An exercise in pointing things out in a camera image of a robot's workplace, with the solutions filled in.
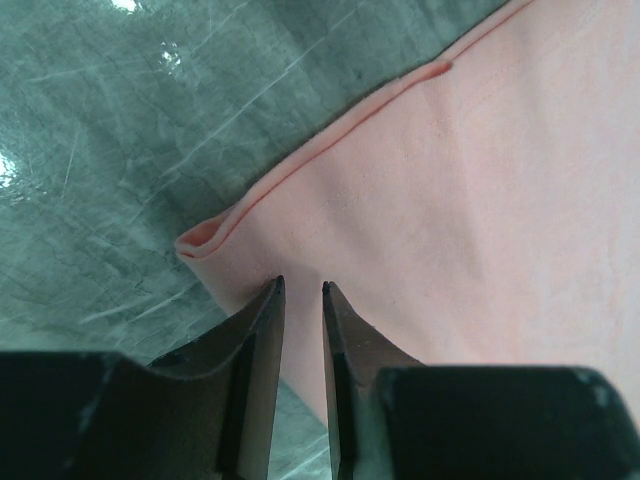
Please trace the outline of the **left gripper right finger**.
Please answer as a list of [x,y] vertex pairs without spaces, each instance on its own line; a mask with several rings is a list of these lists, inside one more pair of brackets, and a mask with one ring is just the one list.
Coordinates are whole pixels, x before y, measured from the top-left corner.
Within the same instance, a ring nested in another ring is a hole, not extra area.
[[336,479],[635,479],[617,390],[577,366],[427,366],[322,288]]

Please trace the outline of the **salmon pink t shirt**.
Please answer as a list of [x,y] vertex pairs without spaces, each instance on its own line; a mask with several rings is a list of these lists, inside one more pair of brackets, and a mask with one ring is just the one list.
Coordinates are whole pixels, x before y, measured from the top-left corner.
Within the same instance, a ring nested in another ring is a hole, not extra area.
[[281,375],[327,416],[322,286],[426,364],[571,364],[639,410],[639,5],[512,1],[179,257],[227,313],[286,283]]

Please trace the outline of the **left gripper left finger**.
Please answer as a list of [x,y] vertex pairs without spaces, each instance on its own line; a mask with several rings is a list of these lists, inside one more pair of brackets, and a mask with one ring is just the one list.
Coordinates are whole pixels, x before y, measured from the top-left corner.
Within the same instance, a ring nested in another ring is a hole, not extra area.
[[264,479],[285,283],[149,364],[115,351],[1,355],[5,479]]

